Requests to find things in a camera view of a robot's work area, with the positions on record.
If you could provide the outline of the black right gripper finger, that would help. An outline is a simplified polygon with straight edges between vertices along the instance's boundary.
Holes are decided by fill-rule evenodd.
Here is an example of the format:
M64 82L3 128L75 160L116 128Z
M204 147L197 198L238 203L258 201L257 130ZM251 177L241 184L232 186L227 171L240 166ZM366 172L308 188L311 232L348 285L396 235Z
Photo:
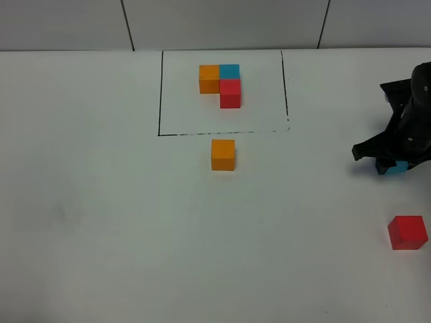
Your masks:
M378 168L392 168L396 166L396 161L390 156L387 148L389 136L380 133L362 143L352 147L352 154L355 161L364 157L373 157Z
M426 150L418 150L413 149L408 151L406 161L408 163L407 170L411 170L415 168L416 166L431 160L431 152L429 149Z

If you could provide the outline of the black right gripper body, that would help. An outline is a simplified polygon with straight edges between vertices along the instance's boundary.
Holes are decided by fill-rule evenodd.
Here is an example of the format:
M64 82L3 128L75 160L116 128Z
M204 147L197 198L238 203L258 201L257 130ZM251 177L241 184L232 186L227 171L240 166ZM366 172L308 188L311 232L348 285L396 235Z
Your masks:
M393 127L391 153L417 158L430 153L430 63L414 68L408 102Z

